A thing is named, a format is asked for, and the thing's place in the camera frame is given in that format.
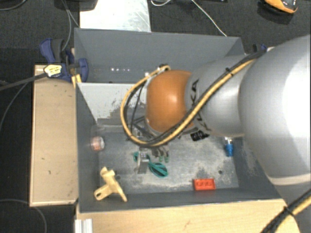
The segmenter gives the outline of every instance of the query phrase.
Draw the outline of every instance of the clamp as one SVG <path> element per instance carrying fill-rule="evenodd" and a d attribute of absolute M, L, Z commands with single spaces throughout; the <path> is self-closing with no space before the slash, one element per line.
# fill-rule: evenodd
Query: clamp
<path fill-rule="evenodd" d="M 40 52 L 48 61 L 48 66 L 44 72 L 49 78 L 58 78 L 71 82 L 72 77 L 79 74 L 81 81 L 85 82 L 88 77 L 88 65 L 85 58 L 81 58 L 75 63 L 75 59 L 70 50 L 62 50 L 63 39 L 47 38 L 40 43 Z"/>

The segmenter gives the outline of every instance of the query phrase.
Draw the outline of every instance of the red object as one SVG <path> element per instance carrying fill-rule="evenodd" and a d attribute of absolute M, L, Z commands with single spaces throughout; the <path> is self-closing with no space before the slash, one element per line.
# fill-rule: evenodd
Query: red object
<path fill-rule="evenodd" d="M 194 189 L 196 191 L 215 190 L 216 185 L 214 179 L 195 179 L 193 180 Z"/>

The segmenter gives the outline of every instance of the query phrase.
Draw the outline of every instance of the gray bin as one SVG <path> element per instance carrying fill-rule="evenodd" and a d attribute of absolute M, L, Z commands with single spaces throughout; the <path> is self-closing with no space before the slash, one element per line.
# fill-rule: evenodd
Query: gray bin
<path fill-rule="evenodd" d="M 170 143 L 167 178 L 136 174 L 133 153 L 120 126 L 120 102 L 133 83 L 167 63 L 192 71 L 229 55 L 244 54 L 237 37 L 177 33 L 140 33 L 75 29 L 76 58 L 87 58 L 89 78 L 76 89 L 80 211 L 112 211 L 195 204 L 276 199 L 279 194 L 265 177 L 243 138 L 234 141 L 234 157 L 226 157 L 221 138 L 192 142 L 188 135 Z M 94 152 L 90 138 L 102 129 L 105 149 Z M 128 202 L 119 195 L 97 201 L 104 185 L 103 166 L 113 169 Z M 192 180 L 214 178 L 216 190 L 194 191 Z"/>

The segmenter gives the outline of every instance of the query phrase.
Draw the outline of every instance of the yellow tag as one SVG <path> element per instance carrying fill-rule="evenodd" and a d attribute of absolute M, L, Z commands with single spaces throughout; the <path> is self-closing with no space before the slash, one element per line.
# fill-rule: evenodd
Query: yellow tag
<path fill-rule="evenodd" d="M 43 70 L 50 78 L 57 78 L 62 75 L 61 65 L 48 65 Z"/>

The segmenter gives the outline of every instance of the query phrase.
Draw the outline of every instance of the wooden board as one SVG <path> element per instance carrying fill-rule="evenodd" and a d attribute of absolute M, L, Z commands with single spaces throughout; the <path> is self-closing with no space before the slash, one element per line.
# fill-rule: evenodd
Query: wooden board
<path fill-rule="evenodd" d="M 35 75 L 43 72 L 35 67 Z M 78 169 L 73 85 L 44 78 L 34 83 L 29 203 L 73 204 L 78 198 Z"/>
<path fill-rule="evenodd" d="M 135 211 L 80 214 L 93 219 L 93 233 L 260 233 L 285 205 L 283 200 L 248 201 Z M 299 233 L 294 219 L 278 233 Z"/>

